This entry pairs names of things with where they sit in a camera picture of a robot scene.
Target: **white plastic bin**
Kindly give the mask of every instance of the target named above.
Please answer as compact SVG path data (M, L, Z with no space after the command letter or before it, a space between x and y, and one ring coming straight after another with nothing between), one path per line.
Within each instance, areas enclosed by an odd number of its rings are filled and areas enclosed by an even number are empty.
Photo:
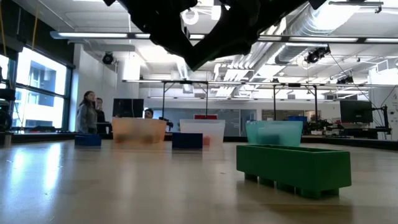
M222 145L224 141L225 120L181 119L181 133L202 133L203 144Z

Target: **orange translucent bin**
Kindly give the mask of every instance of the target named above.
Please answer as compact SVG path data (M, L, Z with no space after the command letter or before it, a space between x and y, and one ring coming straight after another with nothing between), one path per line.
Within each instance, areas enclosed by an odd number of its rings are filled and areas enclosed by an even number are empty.
M166 121L142 118L113 118L113 141L152 144L164 141Z

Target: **table surface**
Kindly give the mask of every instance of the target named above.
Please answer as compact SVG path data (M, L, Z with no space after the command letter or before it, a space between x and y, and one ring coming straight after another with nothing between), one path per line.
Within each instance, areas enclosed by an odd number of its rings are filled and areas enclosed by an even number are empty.
M0 223L398 223L396 152L302 146L349 151L353 185L312 200L245 182L235 143L0 149Z

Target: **computer monitor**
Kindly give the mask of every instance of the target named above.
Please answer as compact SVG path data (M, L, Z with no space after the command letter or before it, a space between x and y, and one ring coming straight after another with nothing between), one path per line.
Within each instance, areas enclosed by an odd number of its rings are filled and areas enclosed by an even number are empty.
M113 116L118 118L142 118L144 99L114 99Z
M372 123L372 103L370 101L340 101L341 122Z

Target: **long dark hair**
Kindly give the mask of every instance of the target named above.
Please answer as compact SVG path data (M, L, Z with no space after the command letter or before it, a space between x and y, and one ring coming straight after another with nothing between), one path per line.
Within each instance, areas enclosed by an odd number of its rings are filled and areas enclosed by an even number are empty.
M86 96L88 96L90 93L94 93L93 91L87 91L86 93L85 93L85 95L83 96L83 100L81 101L81 103L79 104L79 106L81 106L81 105L87 105L87 106L92 106L92 107L94 107L95 108L95 104L94 104L94 102L91 102L90 100L87 100L86 99Z

